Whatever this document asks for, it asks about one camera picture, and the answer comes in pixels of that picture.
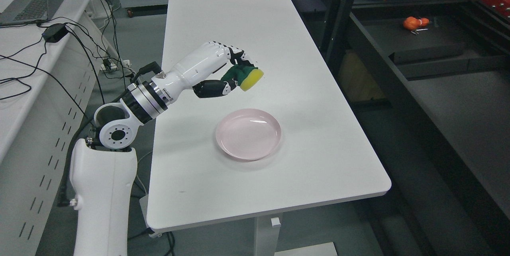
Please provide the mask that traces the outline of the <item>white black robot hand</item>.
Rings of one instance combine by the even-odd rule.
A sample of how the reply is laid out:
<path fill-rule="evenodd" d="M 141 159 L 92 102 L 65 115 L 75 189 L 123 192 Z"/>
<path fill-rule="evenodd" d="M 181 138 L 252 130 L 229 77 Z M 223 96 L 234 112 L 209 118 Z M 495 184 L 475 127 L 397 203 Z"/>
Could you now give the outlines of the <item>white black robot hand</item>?
<path fill-rule="evenodd" d="M 151 87 L 166 105 L 177 101 L 187 89 L 193 89 L 199 98 L 224 96 L 239 87 L 233 80 L 220 80 L 234 65 L 254 66 L 254 63 L 237 47 L 209 41 L 182 58 L 163 77 L 152 78 Z"/>

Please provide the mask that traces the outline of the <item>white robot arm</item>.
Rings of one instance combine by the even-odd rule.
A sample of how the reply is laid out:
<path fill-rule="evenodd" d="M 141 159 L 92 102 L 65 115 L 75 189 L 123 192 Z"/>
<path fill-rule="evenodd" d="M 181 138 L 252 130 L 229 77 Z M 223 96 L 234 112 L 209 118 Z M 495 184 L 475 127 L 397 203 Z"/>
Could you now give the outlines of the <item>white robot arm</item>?
<path fill-rule="evenodd" d="M 131 144 L 139 127 L 157 118 L 174 98 L 153 80 L 131 84 L 115 102 L 94 114 L 97 136 L 74 145 L 69 179 L 70 201 L 78 212 L 75 256 L 125 256 L 131 188 L 137 153 Z"/>

